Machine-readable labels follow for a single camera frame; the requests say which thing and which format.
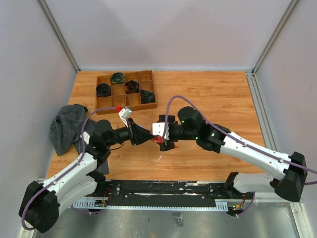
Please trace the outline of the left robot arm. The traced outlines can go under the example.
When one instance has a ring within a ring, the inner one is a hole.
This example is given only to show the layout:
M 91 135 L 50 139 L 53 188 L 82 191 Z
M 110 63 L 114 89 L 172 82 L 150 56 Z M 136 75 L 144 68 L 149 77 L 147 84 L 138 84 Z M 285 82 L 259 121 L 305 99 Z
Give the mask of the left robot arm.
M 101 196 L 105 177 L 96 171 L 111 154 L 110 147 L 130 141 L 140 145 L 153 139 L 152 133 L 128 118 L 126 125 L 113 129 L 108 120 L 97 122 L 89 143 L 66 168 L 44 182 L 31 182 L 24 193 L 18 215 L 27 231 L 47 232 L 66 208 L 85 195 Z

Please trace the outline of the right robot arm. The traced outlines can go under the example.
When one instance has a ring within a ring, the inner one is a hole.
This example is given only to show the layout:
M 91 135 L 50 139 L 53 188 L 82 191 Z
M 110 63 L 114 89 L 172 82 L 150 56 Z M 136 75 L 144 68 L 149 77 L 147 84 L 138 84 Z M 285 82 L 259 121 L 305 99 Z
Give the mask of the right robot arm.
M 231 172 L 224 186 L 229 198 L 247 192 L 275 192 L 285 200 L 300 201 L 307 178 L 303 154 L 288 155 L 257 145 L 226 127 L 210 125 L 192 107 L 182 108 L 177 117 L 179 121 L 175 116 L 160 115 L 152 124 L 161 151 L 173 149 L 179 140 L 194 140 L 204 150 L 241 159 L 263 170 L 255 174 Z

